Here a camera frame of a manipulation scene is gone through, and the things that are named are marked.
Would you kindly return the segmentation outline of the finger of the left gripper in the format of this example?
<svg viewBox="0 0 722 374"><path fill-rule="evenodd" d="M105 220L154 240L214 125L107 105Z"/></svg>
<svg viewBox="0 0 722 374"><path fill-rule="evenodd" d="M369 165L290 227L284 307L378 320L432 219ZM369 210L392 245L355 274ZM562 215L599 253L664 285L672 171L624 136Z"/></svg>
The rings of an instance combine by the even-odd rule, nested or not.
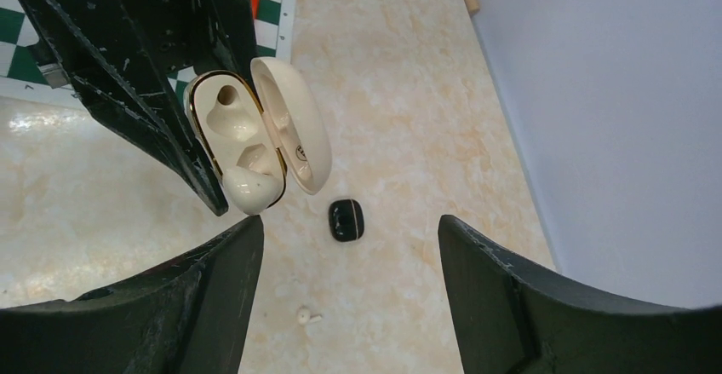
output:
<svg viewBox="0 0 722 374"><path fill-rule="evenodd" d="M69 84L91 117L173 170L217 216L229 209L185 111L122 0L19 0L30 47L51 83Z"/></svg>
<svg viewBox="0 0 722 374"><path fill-rule="evenodd" d="M250 62L258 55L251 0L203 0L200 71L225 70L253 84Z"/></svg>

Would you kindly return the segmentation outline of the black earbud charging case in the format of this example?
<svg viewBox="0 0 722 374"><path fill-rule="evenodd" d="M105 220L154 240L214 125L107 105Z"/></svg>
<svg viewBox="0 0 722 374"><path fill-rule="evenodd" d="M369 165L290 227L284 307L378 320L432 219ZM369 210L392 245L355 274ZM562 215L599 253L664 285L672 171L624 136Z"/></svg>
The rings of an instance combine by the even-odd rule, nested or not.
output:
<svg viewBox="0 0 722 374"><path fill-rule="evenodd" d="M331 236L340 243L350 243L364 235L364 213L355 199L338 199L330 204L328 211Z"/></svg>

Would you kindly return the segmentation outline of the white earbud charging case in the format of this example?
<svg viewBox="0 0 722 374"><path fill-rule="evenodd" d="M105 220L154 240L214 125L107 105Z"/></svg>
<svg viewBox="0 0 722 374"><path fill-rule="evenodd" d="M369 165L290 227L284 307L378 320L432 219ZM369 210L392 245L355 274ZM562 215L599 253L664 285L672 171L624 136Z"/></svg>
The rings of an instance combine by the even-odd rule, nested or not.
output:
<svg viewBox="0 0 722 374"><path fill-rule="evenodd" d="M304 77L275 57L254 58L250 72L252 85L234 72L206 72L183 95L186 115L222 189L223 173L237 166L284 184L269 207L283 197L289 175L305 193L318 193L329 179L332 152Z"/></svg>

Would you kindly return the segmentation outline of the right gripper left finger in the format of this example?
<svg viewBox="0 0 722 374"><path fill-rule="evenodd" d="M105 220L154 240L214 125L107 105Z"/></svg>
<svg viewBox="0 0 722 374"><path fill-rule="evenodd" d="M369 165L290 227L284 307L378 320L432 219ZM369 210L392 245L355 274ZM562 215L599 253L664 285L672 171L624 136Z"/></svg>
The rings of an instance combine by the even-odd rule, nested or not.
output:
<svg viewBox="0 0 722 374"><path fill-rule="evenodd" d="M72 301L1 312L4 373L235 373L264 250L250 216L199 247Z"/></svg>

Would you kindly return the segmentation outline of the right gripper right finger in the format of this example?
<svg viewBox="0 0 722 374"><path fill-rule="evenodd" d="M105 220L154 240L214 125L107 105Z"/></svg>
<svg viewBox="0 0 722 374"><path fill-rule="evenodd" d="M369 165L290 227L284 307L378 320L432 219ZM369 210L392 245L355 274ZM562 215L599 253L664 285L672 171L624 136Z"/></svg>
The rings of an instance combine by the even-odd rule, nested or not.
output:
<svg viewBox="0 0 722 374"><path fill-rule="evenodd" d="M438 243L466 373L718 373L721 309L584 285L444 215Z"/></svg>

